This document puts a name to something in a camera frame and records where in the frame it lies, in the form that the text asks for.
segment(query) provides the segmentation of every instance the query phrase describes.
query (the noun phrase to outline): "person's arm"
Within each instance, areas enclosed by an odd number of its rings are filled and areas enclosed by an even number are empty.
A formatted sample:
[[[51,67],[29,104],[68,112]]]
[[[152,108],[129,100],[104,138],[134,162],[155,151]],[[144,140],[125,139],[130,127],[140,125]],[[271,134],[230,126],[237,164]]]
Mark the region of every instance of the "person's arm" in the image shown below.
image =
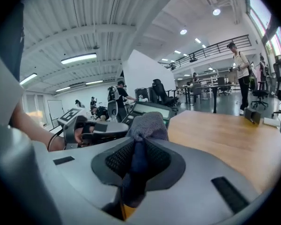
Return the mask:
[[[133,100],[134,102],[136,102],[136,101],[137,101],[137,99],[135,99],[135,98],[133,98],[133,97],[131,97],[131,96],[129,96],[129,95],[128,95],[128,96],[126,96],[126,98],[127,98],[127,99],[129,99],[129,100]]]
[[[44,143],[48,148],[50,139],[53,137],[53,133],[40,127],[29,115],[27,115],[21,103],[18,103],[15,107],[12,117],[11,117],[13,127],[26,133],[26,135],[34,141],[39,141]],[[78,128],[75,130],[75,139],[78,143],[81,143],[81,134],[83,128]],[[65,140],[63,137],[57,136],[50,147],[50,151],[63,150],[65,147]]]
[[[244,62],[243,64],[240,65],[240,69],[244,69],[249,66],[249,61],[247,60],[246,56],[242,52],[240,52],[240,56]]]

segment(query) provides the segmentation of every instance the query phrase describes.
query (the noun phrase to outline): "railing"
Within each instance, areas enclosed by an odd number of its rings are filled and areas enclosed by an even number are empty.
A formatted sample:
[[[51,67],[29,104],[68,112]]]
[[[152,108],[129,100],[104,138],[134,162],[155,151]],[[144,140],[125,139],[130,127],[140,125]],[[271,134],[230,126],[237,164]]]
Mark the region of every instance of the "railing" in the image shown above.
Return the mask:
[[[213,44],[206,48],[197,50],[195,52],[190,53],[189,55],[187,55],[185,57],[182,57],[182,58],[176,60],[175,62],[170,64],[170,70],[174,70],[175,68],[185,66],[189,63],[198,61],[203,58],[207,58],[207,57],[219,54],[219,53],[224,53],[224,52],[230,51],[230,49],[227,48],[227,45],[231,42],[235,43],[237,48],[251,46],[251,42],[249,40],[249,35],[234,37],[232,39],[225,40],[220,43]]]

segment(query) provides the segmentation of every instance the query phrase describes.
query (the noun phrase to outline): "desk surface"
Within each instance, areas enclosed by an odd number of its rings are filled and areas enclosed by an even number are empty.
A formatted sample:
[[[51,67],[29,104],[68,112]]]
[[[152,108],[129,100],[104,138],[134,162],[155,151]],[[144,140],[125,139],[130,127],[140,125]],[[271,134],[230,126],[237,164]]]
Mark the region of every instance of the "desk surface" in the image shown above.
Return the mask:
[[[184,111],[170,120],[169,140],[206,151],[244,175],[262,193],[281,173],[281,133],[240,116]]]

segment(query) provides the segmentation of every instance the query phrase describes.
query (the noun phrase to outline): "whiteboard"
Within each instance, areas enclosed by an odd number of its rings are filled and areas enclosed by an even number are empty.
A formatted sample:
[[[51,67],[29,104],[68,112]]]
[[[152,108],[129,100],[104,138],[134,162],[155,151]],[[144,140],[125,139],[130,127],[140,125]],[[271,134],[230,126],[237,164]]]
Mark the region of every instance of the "whiteboard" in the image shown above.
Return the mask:
[[[51,120],[60,118],[65,113],[61,100],[48,100],[48,106]]]

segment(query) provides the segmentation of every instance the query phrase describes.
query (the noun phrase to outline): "black pants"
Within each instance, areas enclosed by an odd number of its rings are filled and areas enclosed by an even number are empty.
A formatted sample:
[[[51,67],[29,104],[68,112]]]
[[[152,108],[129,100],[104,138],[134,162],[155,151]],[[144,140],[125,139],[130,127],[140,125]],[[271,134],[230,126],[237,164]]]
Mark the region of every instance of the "black pants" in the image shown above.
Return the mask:
[[[241,110],[244,110],[247,106],[249,106],[248,103],[248,92],[249,92],[249,83],[250,83],[249,77],[250,76],[248,75],[238,79],[240,90],[242,92],[242,97],[243,97],[242,104],[240,106]]]
[[[118,108],[117,120],[118,122],[122,122],[123,119],[127,116],[126,109],[124,107]]]

